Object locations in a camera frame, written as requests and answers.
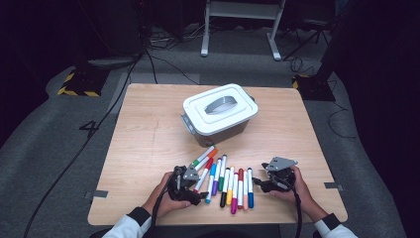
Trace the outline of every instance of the green marker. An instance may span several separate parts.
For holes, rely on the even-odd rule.
[[[222,191],[223,190],[223,183],[225,182],[226,160],[228,160],[228,156],[223,155],[223,157],[222,157],[222,166],[220,167],[219,186],[217,187],[217,189],[219,191]]]

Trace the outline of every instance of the forearm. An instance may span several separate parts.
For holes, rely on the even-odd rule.
[[[130,214],[124,215],[104,237],[141,238],[149,230],[151,223],[151,215],[144,208],[136,207]]]

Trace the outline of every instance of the chair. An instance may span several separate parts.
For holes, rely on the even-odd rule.
[[[290,30],[296,30],[296,35],[298,36],[297,30],[304,31],[315,31],[308,39],[303,43],[300,43],[298,36],[299,47],[289,53],[283,58],[287,60],[301,48],[303,48],[307,43],[316,37],[315,43],[318,44],[319,38],[322,35],[327,45],[329,44],[327,37],[325,36],[325,31],[332,32],[336,23],[336,4],[335,0],[296,0],[295,7],[295,20],[291,24]]]

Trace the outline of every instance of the white plastic container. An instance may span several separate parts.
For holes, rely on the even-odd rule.
[[[183,109],[181,118],[202,147],[242,133],[259,111],[254,99],[233,83],[185,99]]]

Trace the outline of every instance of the red marker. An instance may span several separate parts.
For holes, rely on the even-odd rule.
[[[206,168],[203,171],[203,174],[201,175],[200,180],[198,181],[197,185],[195,186],[194,192],[198,193],[198,190],[200,189],[201,184],[203,184],[203,181],[206,179],[207,173],[209,172],[211,165],[213,165],[213,158],[210,158],[207,161]]]
[[[244,170],[239,169],[238,178],[238,209],[242,209],[244,208]]]

